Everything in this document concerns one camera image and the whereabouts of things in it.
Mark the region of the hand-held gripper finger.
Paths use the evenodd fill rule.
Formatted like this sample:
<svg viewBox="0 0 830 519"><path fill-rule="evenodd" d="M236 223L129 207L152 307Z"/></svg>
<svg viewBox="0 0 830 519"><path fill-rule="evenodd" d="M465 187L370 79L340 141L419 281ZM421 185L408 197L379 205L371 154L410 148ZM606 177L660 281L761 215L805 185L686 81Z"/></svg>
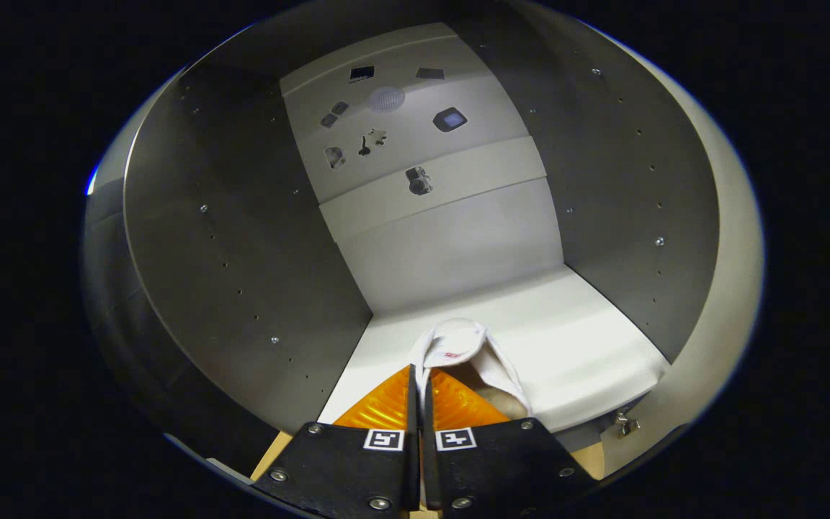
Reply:
<svg viewBox="0 0 830 519"><path fill-rule="evenodd" d="M440 428L432 381L422 403L426 506L441 516L567 516L599 490L536 418Z"/></svg>
<svg viewBox="0 0 830 519"><path fill-rule="evenodd" d="M412 367L399 369L334 423L305 423L253 488L300 516L407 516L417 509L412 375Z"/></svg>

